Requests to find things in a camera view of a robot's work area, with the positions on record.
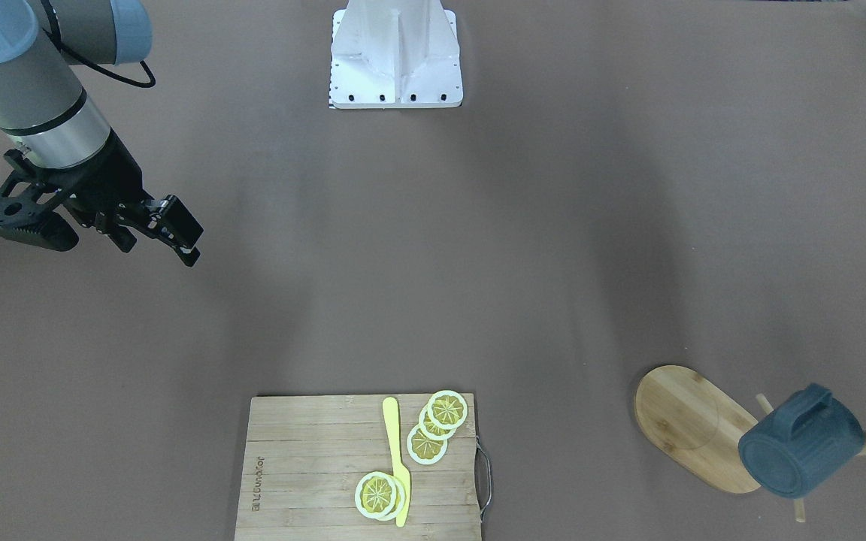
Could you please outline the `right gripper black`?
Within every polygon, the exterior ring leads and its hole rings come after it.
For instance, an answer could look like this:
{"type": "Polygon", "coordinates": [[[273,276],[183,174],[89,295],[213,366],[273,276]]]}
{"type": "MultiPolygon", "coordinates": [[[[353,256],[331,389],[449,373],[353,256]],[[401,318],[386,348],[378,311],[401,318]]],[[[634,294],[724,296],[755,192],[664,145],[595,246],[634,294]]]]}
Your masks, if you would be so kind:
{"type": "Polygon", "coordinates": [[[92,227],[124,253],[137,243],[126,226],[131,227],[171,247],[187,267],[195,266],[202,225],[176,195],[149,199],[141,169],[116,132],[92,158],[66,172],[74,186],[65,209],[79,225],[92,227]]]}

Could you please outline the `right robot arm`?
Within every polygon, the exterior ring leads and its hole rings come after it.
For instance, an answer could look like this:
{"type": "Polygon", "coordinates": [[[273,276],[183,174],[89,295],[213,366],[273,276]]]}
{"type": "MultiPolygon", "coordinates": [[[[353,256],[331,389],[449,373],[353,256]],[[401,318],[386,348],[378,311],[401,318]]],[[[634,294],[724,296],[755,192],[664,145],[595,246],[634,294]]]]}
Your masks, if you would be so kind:
{"type": "Polygon", "coordinates": [[[111,71],[147,65],[153,27],[141,1],[0,1],[0,129],[13,146],[0,187],[0,237],[54,251],[73,249],[83,228],[128,252],[141,234],[186,265],[200,253],[202,226],[175,195],[154,198],[142,171],[87,93],[73,65],[137,88],[147,81],[111,71]]]}

